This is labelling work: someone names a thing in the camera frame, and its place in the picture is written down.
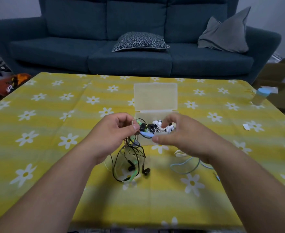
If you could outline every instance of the box lid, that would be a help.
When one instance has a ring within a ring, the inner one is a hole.
[[[177,83],[134,84],[135,111],[176,110]]]

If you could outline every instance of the forearm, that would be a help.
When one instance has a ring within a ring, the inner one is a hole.
[[[285,232],[285,186],[233,145],[211,164],[248,232]]]
[[[76,146],[0,219],[0,232],[66,232],[95,163]]]

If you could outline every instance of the table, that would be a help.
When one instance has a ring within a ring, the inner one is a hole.
[[[254,89],[244,81],[40,73],[0,101],[0,216],[104,115],[134,115],[133,84],[144,82],[178,83],[180,113],[231,141],[285,184],[285,116],[267,100],[250,104]],[[245,123],[250,131],[244,130]],[[96,166],[73,223],[241,227],[213,170],[200,165],[180,175],[169,168],[182,160],[176,150],[146,146],[150,176],[131,184],[115,181],[104,164]],[[106,164],[111,167],[109,159]]]

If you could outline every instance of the throw pillow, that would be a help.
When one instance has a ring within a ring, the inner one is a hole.
[[[199,37],[198,47],[208,47],[236,53],[247,52],[248,45],[245,32],[249,11],[250,7],[247,7],[223,23],[211,17],[206,30]]]
[[[169,47],[160,35],[144,32],[128,32],[119,37],[118,42],[112,48],[112,52],[129,49],[166,50]]]

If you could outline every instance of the blue sofa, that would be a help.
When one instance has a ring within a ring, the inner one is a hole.
[[[0,20],[0,56],[14,73],[39,72],[242,79],[252,83],[281,41],[247,27],[249,51],[198,48],[214,16],[224,21],[239,0],[39,0],[42,16]],[[111,52],[129,31],[164,36],[165,52]]]

